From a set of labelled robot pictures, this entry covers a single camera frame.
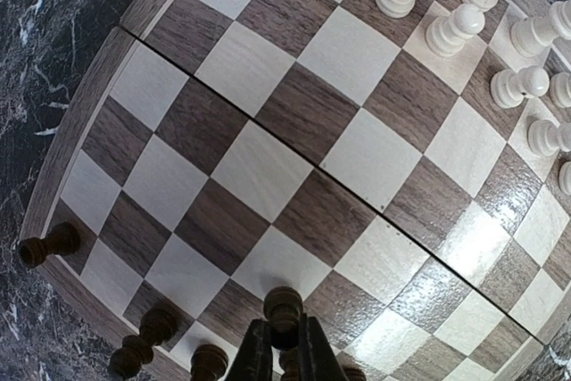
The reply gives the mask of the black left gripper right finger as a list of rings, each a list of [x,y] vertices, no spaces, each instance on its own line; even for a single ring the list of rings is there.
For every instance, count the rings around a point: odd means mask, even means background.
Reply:
[[[301,380],[347,380],[318,319],[303,313],[298,327],[298,366]]]

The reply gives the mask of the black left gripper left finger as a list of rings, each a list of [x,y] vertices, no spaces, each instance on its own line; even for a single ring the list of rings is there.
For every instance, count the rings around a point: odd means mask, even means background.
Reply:
[[[272,346],[269,323],[254,319],[228,370],[226,381],[270,381],[272,379]]]

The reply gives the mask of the dark wooden chess pawn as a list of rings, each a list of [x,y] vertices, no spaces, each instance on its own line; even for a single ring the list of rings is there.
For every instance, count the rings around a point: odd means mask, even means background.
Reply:
[[[271,289],[263,302],[264,317],[271,330],[271,344],[279,351],[287,351],[298,344],[298,328],[303,313],[302,298],[290,286]]]
[[[228,369],[228,355],[214,344],[198,346],[190,360],[191,381],[219,381]]]

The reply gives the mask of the dark wooden chess knight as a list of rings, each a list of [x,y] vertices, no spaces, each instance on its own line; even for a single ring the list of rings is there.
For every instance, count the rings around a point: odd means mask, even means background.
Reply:
[[[166,309],[155,307],[141,318],[137,335],[127,335],[108,365],[111,380],[135,377],[141,368],[153,361],[153,347],[168,342],[178,331],[176,317]]]

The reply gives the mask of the dark wooden chess rook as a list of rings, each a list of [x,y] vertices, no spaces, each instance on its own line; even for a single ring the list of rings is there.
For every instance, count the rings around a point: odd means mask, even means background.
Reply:
[[[79,247],[79,232],[69,222],[63,222],[52,227],[45,238],[31,237],[21,241],[19,255],[26,267],[34,269],[43,264],[48,255],[70,255]]]

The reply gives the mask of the wooden folding chess board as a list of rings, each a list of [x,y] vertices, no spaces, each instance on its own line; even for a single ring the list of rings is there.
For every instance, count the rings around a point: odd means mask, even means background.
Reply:
[[[206,342],[234,357],[277,286],[378,380],[514,380],[569,319],[570,203],[498,216],[428,195],[381,211],[310,158],[324,86],[297,60],[342,1],[135,0],[63,118],[21,237],[77,229],[79,250],[39,269],[113,342],[154,306],[174,312],[159,378]],[[527,143],[567,161],[570,106],[550,97],[570,88],[570,44],[512,41],[531,1],[499,0],[517,13],[509,40],[564,70],[505,70],[490,91],[505,110],[547,98],[565,113]]]

